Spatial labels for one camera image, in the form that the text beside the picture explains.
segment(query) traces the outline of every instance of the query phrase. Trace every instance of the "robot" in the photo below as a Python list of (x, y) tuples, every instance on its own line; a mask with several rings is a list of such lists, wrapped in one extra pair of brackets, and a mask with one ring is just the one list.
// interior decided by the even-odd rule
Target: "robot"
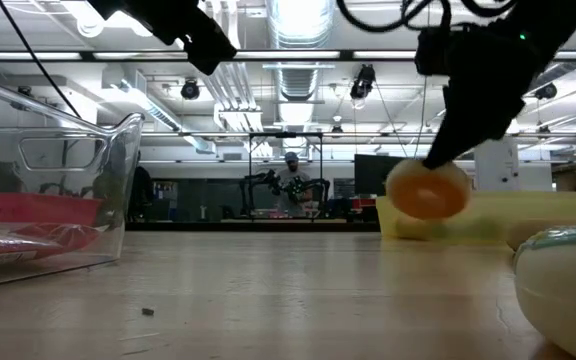
[[(189, 61), (211, 74), (220, 61), (233, 59), (236, 50), (214, 20), (197, 8), (198, 1), (89, 0), (106, 19), (122, 10), (165, 44), (181, 39)], [(462, 0), (479, 17), (495, 18), (508, 12), (486, 26), (451, 24), (449, 0), (438, 0), (444, 10), (438, 26), (411, 25), (410, 21), (432, 1), (421, 0), (413, 7), (413, 0), (404, 0), (400, 19), (372, 26), (355, 18), (345, 0), (337, 0), (344, 18), (364, 31), (383, 33), (402, 26), (419, 31), (417, 72), (450, 77), (444, 88), (446, 113), (423, 162), (429, 169), (488, 139), (501, 139), (524, 107), (521, 97), (531, 81), (576, 30), (576, 0), (496, 0), (503, 3), (497, 8)], [(481, 91), (482, 81), (495, 86)], [(466, 127), (470, 129), (467, 134), (460, 131)]]
[[(248, 197), (246, 197), (246, 184), (248, 184)], [(241, 215), (250, 217), (252, 211), (255, 209), (255, 200), (253, 189), (255, 186), (267, 185), (271, 193), (275, 196), (281, 195), (282, 192), (288, 195), (290, 201), (299, 203), (299, 195), (310, 189), (321, 190), (322, 198), (319, 201), (320, 214), (326, 209), (328, 202), (328, 193), (330, 190), (330, 181), (326, 179), (312, 179), (303, 181), (299, 178), (294, 178), (288, 184), (280, 185), (281, 178), (277, 176), (274, 170), (268, 170), (266, 173), (259, 173), (256, 175), (244, 176), (239, 181), (239, 190), (241, 191)]]

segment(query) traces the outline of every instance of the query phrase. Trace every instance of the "person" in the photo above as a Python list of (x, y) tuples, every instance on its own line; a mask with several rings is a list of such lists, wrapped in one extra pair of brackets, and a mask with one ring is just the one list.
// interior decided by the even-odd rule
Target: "person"
[[(287, 168), (278, 172), (279, 184), (284, 187), (293, 181), (295, 178), (299, 178), (301, 181), (310, 180), (310, 176), (305, 172), (299, 170), (299, 157), (294, 152), (288, 152), (284, 156)], [(282, 192), (279, 195), (279, 211), (285, 213), (291, 217), (304, 217), (306, 216), (306, 211), (304, 210), (303, 203), (312, 200), (312, 189), (306, 190), (301, 197), (299, 202), (293, 202), (288, 194)]]
[[(141, 161), (141, 151), (137, 154), (137, 163)], [(128, 207), (129, 220), (134, 221), (141, 217), (146, 207), (151, 205), (155, 198), (150, 174), (142, 166), (135, 168), (135, 177), (132, 181), (130, 206)]]

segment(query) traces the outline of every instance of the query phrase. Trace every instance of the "computer monitor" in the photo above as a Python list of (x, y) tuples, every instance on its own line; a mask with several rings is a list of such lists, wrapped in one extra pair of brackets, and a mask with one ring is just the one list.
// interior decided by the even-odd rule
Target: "computer monitor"
[(385, 195), (390, 170), (405, 158), (355, 154), (355, 194)]

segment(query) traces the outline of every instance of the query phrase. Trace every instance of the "clear plastic bin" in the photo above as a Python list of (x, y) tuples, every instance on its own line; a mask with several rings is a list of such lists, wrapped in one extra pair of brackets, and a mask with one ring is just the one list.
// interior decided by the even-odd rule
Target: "clear plastic bin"
[(0, 87), (0, 282), (119, 258), (143, 118), (104, 129)]

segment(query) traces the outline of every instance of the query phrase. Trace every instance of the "table surface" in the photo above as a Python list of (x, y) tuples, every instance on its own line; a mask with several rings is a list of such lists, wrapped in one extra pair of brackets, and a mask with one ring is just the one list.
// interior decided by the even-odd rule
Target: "table surface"
[(522, 315), (511, 257), (366, 233), (127, 233), (118, 263), (0, 286), (0, 359), (572, 359)]

